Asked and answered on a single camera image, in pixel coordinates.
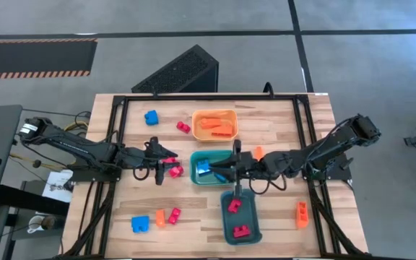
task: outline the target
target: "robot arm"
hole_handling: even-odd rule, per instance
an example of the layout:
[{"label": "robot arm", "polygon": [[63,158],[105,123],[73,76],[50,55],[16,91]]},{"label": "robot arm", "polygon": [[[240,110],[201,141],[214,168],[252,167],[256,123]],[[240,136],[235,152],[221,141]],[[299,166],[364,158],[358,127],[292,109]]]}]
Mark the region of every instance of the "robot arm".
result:
[{"label": "robot arm", "polygon": [[238,185],[242,178],[269,182],[279,176],[294,178],[304,168],[311,174],[325,173],[334,167],[334,159],[344,151],[355,145],[371,145],[378,141],[380,135],[369,117],[357,115],[342,121],[325,138],[304,149],[270,152],[260,161],[253,159],[251,152],[241,152],[241,142],[235,140],[231,157],[212,163],[210,169]]},{"label": "robot arm", "polygon": [[[146,150],[136,147],[125,147],[122,144],[107,142],[93,142],[54,126],[47,118],[27,118],[18,135],[22,145],[49,144],[68,152],[77,159],[67,168],[74,172],[70,181],[119,181],[121,170],[132,169],[138,180],[144,180],[151,169],[155,169],[155,182],[161,185],[164,172],[178,163],[161,162],[168,157],[178,155],[165,149],[158,143],[157,137],[145,142]],[[144,177],[136,176],[136,169],[147,169]]]}]

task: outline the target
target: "wooden table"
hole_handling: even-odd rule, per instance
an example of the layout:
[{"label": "wooden table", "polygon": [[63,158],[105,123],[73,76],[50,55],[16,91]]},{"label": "wooden table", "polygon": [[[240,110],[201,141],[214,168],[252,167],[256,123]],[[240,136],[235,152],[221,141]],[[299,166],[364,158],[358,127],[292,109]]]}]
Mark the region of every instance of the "wooden table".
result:
[{"label": "wooden table", "polygon": [[[112,106],[112,94],[97,95],[92,109],[87,138],[98,141],[105,137]],[[324,137],[335,125],[328,95],[309,94],[312,116],[318,138]],[[308,209],[310,222],[306,229],[297,230],[295,208],[298,201],[310,205],[306,182],[298,176],[287,179],[287,190],[271,187],[267,193],[256,197],[261,242],[249,246],[229,246],[223,237],[220,194],[230,187],[196,186],[189,177],[189,158],[197,150],[232,148],[232,142],[200,143],[190,134],[177,130],[176,123],[189,124],[191,115],[198,109],[227,108],[238,114],[239,135],[242,150],[253,150],[261,145],[264,152],[300,149],[298,131],[291,101],[286,100],[229,100],[229,101],[136,101],[129,105],[123,142],[127,147],[144,148],[144,142],[157,136],[160,143],[179,154],[187,172],[183,177],[165,177],[162,186],[156,186],[151,178],[134,179],[128,170],[117,183],[113,202],[112,221],[108,234],[107,258],[176,258],[176,257],[293,257],[319,256],[316,230]],[[159,124],[147,126],[144,114],[158,112]],[[253,187],[262,189],[263,181],[255,181]],[[346,235],[361,250],[367,251],[363,229],[353,192],[341,181],[327,181],[334,218]],[[69,214],[66,220],[63,242],[70,248],[77,239],[88,183],[74,188]],[[95,187],[88,204],[84,227],[91,215]],[[168,218],[173,207],[182,210],[177,225],[160,229],[155,225],[155,211],[165,209]],[[131,229],[131,217],[149,215],[148,233],[135,234]],[[332,252],[329,232],[323,220],[326,247]],[[97,226],[92,252],[98,252],[102,224]]]}]

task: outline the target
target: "concrete floor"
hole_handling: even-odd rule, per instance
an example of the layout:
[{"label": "concrete floor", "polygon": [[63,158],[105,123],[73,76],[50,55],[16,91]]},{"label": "concrete floor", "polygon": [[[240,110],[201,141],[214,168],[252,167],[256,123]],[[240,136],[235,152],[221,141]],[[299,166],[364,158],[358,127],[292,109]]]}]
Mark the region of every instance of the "concrete floor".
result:
[{"label": "concrete floor", "polygon": [[[416,29],[415,0],[295,1],[302,30]],[[0,0],[0,34],[122,33],[166,30],[291,30],[283,0]],[[380,128],[380,142],[353,149],[354,188],[368,247],[378,256],[416,259],[416,35],[303,37],[316,92],[330,94],[337,120],[356,113]],[[220,92],[305,91],[293,36],[99,39],[89,77],[0,79],[0,105],[77,113],[94,95],[129,92],[199,44],[220,62]],[[37,116],[22,114],[22,118]],[[49,116],[63,126],[71,118]],[[15,152],[33,156],[19,147]],[[41,150],[59,160],[70,156]],[[38,171],[47,176],[47,171]],[[33,180],[9,162],[3,183]],[[13,259],[51,257],[59,238],[17,242]]]}]

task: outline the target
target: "black floor mat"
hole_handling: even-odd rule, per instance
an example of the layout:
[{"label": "black floor mat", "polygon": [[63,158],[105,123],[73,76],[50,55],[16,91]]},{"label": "black floor mat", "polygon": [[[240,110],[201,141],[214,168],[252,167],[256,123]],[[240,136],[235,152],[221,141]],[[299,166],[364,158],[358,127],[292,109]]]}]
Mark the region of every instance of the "black floor mat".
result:
[{"label": "black floor mat", "polygon": [[0,40],[0,79],[88,76],[97,44],[97,39]]}]

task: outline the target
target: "teal tray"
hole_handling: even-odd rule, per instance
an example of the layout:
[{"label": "teal tray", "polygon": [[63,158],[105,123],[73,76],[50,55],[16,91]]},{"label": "teal tray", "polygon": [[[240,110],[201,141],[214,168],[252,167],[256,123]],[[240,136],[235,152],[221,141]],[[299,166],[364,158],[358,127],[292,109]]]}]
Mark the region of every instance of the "teal tray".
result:
[{"label": "teal tray", "polygon": [[[224,238],[229,245],[239,246],[258,243],[263,238],[259,231],[258,215],[254,203],[254,193],[250,189],[242,190],[240,200],[242,205],[238,208],[237,213],[228,211],[228,207],[233,198],[232,191],[225,191],[221,195],[222,223],[224,226]],[[251,234],[242,238],[234,238],[233,231],[235,227],[247,225]]]},{"label": "teal tray", "polygon": [[207,150],[207,151],[197,151],[194,152],[191,156],[190,172],[191,180],[196,185],[200,186],[226,186],[231,183],[223,183],[219,181],[214,174],[206,174],[204,176],[199,176],[196,173],[196,163],[201,160],[208,159],[210,163],[219,162],[221,160],[227,159],[232,154],[231,150]]}]

